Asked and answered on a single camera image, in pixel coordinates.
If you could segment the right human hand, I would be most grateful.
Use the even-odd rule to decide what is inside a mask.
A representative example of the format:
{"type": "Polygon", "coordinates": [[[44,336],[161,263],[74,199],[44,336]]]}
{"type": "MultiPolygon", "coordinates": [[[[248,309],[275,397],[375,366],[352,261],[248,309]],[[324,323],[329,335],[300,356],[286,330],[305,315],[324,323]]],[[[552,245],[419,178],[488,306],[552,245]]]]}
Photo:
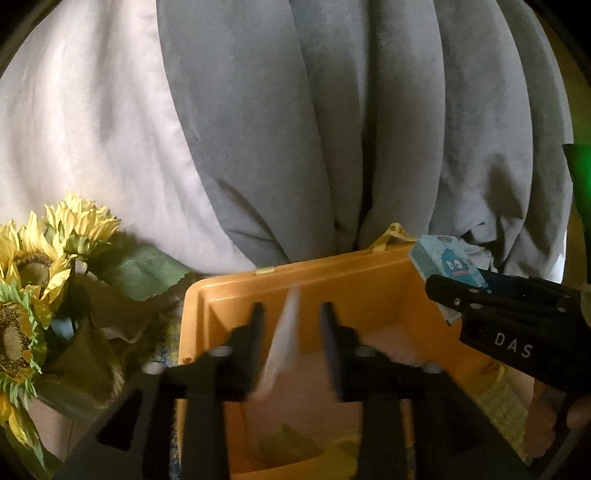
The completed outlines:
{"type": "MultiPolygon", "coordinates": [[[[557,396],[560,392],[536,380],[532,401],[528,410],[522,448],[532,458],[542,457],[552,446],[560,406],[557,396]]],[[[570,407],[567,426],[571,430],[585,428],[590,422],[590,398],[579,399],[570,407]]]]}

